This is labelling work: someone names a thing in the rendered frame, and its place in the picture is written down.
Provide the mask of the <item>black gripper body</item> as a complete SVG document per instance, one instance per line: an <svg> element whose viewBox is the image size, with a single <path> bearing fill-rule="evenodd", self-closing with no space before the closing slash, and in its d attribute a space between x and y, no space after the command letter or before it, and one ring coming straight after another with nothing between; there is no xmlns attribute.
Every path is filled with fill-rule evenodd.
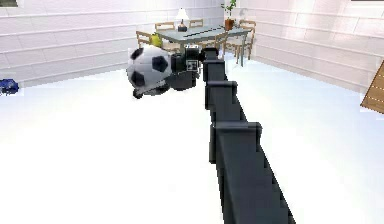
<svg viewBox="0 0 384 224"><path fill-rule="evenodd" d="M184 91L196 86L200 77L199 61L195 56L175 53L171 56L171 75L168 85L176 91Z"/></svg>

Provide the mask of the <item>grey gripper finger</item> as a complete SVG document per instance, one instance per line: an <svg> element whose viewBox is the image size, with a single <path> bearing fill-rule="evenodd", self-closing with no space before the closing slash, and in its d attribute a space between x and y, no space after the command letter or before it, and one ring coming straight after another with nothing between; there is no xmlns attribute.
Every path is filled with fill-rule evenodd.
<svg viewBox="0 0 384 224"><path fill-rule="evenodd" d="M133 90L133 96L136 99L142 98L144 95L161 95L167 92L170 89L170 86L166 83L156 83L151 86L138 87Z"/></svg>

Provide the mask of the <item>white and black soccer ball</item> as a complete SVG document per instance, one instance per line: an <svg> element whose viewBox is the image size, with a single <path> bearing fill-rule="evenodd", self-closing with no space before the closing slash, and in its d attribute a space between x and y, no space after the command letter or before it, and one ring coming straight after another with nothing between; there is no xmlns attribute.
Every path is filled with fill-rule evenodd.
<svg viewBox="0 0 384 224"><path fill-rule="evenodd" d="M165 79L171 75L170 53L159 47L145 45L131 50L128 56L126 72L134 89L166 83Z"/></svg>

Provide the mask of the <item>grey dining table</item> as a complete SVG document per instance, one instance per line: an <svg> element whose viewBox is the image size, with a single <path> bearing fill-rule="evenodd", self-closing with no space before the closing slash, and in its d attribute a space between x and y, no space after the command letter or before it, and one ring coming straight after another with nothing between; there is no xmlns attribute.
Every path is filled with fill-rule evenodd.
<svg viewBox="0 0 384 224"><path fill-rule="evenodd" d="M180 52L185 52L185 46L188 44L199 43L202 41L214 40L216 35L225 32L223 25L216 26L203 26L189 28L186 32L179 32L178 30L161 30L157 31L160 38L172 41L180 45ZM241 55L244 55L245 40L250 29L246 28L232 28L228 31L229 37L241 36Z"/></svg>

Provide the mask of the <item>white shade table lamp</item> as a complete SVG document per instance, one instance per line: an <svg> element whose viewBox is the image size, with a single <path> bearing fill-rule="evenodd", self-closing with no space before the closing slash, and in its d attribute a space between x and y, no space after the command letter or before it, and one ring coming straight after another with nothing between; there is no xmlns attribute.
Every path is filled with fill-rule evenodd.
<svg viewBox="0 0 384 224"><path fill-rule="evenodd" d="M184 24L185 20L188 20L189 17L187 15L187 12L184 8L180 8L178 10L178 13L176 15L176 19L180 21L180 24L178 25L177 30L179 32L186 32L187 31L187 26Z"/></svg>

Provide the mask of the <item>green plant in brown pot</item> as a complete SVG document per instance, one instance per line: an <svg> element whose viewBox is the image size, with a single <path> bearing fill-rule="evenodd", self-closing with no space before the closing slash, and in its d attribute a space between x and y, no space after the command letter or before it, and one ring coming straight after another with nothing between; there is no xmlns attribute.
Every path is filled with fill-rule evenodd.
<svg viewBox="0 0 384 224"><path fill-rule="evenodd" d="M221 4L221 8L227 14L227 18L225 19L225 23L224 23L226 31L231 30L234 26L234 19L232 18L232 10L236 7L236 4L237 4L237 0L230 0L228 5L224 3Z"/></svg>

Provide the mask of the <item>blue cloth bundle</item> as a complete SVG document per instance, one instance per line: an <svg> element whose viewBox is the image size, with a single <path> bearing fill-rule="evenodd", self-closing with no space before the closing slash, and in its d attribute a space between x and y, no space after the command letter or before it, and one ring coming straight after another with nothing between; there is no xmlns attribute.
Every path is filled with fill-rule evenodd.
<svg viewBox="0 0 384 224"><path fill-rule="evenodd" d="M19 91L18 83L13 79L0 80L0 94L15 94Z"/></svg>

